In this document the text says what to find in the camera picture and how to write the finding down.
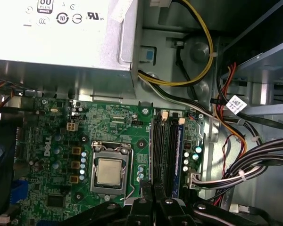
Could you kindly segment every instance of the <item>80 plus label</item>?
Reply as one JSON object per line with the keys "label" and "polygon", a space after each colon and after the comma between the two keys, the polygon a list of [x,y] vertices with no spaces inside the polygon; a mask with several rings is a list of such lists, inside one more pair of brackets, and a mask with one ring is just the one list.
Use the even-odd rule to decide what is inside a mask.
{"label": "80 plus label", "polygon": [[38,13],[51,14],[53,9],[53,0],[38,0]]}

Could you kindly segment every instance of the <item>ram slot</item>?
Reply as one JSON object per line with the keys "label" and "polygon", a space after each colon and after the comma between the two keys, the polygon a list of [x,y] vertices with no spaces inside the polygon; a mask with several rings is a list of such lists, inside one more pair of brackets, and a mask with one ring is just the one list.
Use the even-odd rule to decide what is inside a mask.
{"label": "ram slot", "polygon": [[169,123],[169,139],[166,152],[166,174],[164,187],[167,197],[171,197],[173,191],[173,178],[175,177],[176,144],[177,144],[178,119],[171,119]]}
{"label": "ram slot", "polygon": [[152,155],[153,155],[153,175],[154,181],[161,181],[164,173],[164,163],[161,160],[161,156],[164,152],[164,139],[165,139],[165,124],[162,124],[161,120],[155,119],[153,123],[153,139],[152,139]]}
{"label": "ram slot", "polygon": [[180,170],[182,163],[182,154],[183,154],[183,126],[178,125],[176,128],[176,164],[175,164],[175,174],[173,179],[173,190],[172,197],[178,198],[179,195],[179,186],[180,186]]}

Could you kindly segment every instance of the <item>blue port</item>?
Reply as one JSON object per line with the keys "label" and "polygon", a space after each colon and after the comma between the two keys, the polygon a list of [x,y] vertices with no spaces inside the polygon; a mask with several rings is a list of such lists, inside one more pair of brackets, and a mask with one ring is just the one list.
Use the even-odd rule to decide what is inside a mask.
{"label": "blue port", "polygon": [[15,180],[11,185],[10,203],[16,204],[20,200],[25,200],[28,196],[28,181]]}

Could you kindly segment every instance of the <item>white connector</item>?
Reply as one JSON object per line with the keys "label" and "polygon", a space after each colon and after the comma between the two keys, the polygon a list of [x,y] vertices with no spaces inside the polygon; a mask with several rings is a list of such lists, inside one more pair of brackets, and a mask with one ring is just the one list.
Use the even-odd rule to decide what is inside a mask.
{"label": "white connector", "polygon": [[200,176],[200,173],[196,172],[194,169],[190,170],[186,178],[186,183],[189,189],[198,189],[197,185],[193,183],[193,176]]}
{"label": "white connector", "polygon": [[150,6],[170,7],[172,0],[150,0]]}
{"label": "white connector", "polygon": [[66,125],[66,130],[67,131],[77,131],[79,128],[79,124],[78,123],[74,123],[74,122],[68,122]]}

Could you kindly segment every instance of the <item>yellow wire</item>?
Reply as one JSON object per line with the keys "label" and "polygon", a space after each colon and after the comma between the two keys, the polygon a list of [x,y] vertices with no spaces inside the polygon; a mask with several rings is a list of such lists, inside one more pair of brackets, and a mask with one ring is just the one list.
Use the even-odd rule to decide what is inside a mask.
{"label": "yellow wire", "polygon": [[165,85],[165,86],[181,86],[181,85],[187,85],[193,82],[198,81],[199,79],[203,78],[209,71],[209,69],[211,68],[212,64],[213,64],[213,52],[214,52],[214,46],[213,46],[213,41],[212,41],[212,37],[208,31],[208,28],[206,26],[206,24],[204,23],[203,19],[201,18],[201,16],[199,15],[199,13],[196,11],[196,9],[187,1],[187,0],[181,0],[182,2],[184,2],[196,15],[197,19],[199,20],[201,27],[204,31],[204,33],[206,34],[206,37],[208,39],[208,45],[209,45],[209,58],[208,58],[208,63],[206,65],[206,67],[203,69],[203,71],[195,78],[192,79],[190,81],[182,81],[182,82],[169,82],[169,81],[159,81],[155,78],[149,78],[141,73],[138,73],[139,76],[141,76],[142,78],[144,78],[145,80],[154,83],[154,84],[158,84],[158,85]]}

